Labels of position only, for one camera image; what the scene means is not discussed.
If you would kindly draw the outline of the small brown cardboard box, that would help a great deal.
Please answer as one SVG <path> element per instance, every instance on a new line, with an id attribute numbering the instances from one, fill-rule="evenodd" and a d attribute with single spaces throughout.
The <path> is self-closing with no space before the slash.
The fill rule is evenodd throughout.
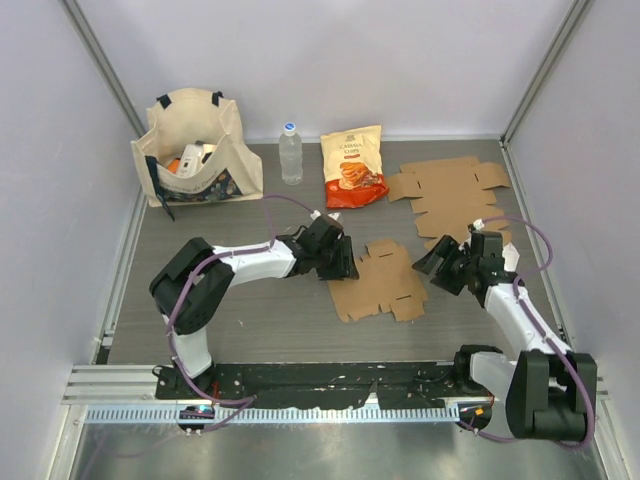
<path id="1" fill-rule="evenodd" d="M 406 247 L 384 239 L 366 248 L 355 261 L 358 279 L 328 282 L 338 318 L 349 323 L 380 313 L 392 313 L 396 322 L 421 317 L 428 296 Z"/>

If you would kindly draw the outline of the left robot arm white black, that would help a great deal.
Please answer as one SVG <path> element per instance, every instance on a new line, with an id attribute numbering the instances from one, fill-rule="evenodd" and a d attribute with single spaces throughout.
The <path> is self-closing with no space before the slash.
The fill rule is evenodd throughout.
<path id="1" fill-rule="evenodd" d="M 321 281 L 359 278 L 352 238 L 327 215 L 293 234 L 253 245 L 213 246 L 202 237 L 187 241 L 149 286 L 180 371 L 179 388 L 193 399 L 211 391 L 213 375 L 208 369 L 213 360 L 206 328 L 230 288 L 311 271 Z"/>

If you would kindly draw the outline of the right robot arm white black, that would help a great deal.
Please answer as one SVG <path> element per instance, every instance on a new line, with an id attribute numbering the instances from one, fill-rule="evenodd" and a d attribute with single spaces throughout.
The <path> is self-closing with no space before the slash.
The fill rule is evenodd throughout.
<path id="1" fill-rule="evenodd" d="M 472 395 L 485 387 L 503 401 L 515 439 L 575 449 L 593 439 L 596 362 L 573 351 L 546 324 L 521 277 L 507 269 L 500 233 L 473 230 L 464 243 L 445 235 L 412 267 L 451 294 L 469 290 L 518 355 L 510 363 L 498 352 L 472 353 L 451 371 L 457 391 Z"/>

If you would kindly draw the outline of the white paper scrap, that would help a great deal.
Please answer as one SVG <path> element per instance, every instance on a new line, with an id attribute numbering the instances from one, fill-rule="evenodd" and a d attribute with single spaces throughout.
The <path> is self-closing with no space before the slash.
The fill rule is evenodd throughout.
<path id="1" fill-rule="evenodd" d="M 506 272 L 516 272 L 520 254 L 511 242 L 503 247 L 502 257 L 504 259 L 504 270 Z"/>

